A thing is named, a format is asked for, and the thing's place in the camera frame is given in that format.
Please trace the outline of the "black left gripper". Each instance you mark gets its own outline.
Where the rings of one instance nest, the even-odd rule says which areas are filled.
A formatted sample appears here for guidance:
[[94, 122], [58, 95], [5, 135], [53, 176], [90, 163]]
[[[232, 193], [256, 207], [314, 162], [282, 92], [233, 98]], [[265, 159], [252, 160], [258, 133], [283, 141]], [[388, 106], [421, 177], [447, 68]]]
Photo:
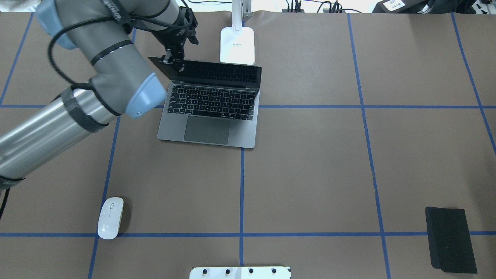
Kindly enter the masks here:
[[186, 27], [181, 28], [166, 28], [159, 31], [151, 31], [153, 36], [166, 49], [161, 63], [171, 65], [176, 74], [184, 72], [184, 45], [186, 40], [194, 45], [198, 45], [199, 41], [196, 37], [197, 19], [194, 12], [189, 7], [180, 7], [179, 16], [175, 24]]

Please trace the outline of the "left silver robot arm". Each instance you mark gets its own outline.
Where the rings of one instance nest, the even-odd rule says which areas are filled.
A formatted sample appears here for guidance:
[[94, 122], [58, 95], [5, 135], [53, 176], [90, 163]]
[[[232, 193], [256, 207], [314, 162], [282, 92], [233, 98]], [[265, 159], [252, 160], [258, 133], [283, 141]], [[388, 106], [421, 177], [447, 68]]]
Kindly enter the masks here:
[[46, 55], [67, 82], [48, 105], [1, 136], [1, 190], [126, 114], [139, 118], [167, 90], [131, 39], [149, 32], [159, 59], [184, 69], [184, 45], [197, 44], [197, 20], [184, 0], [43, 0], [35, 17], [51, 37]]

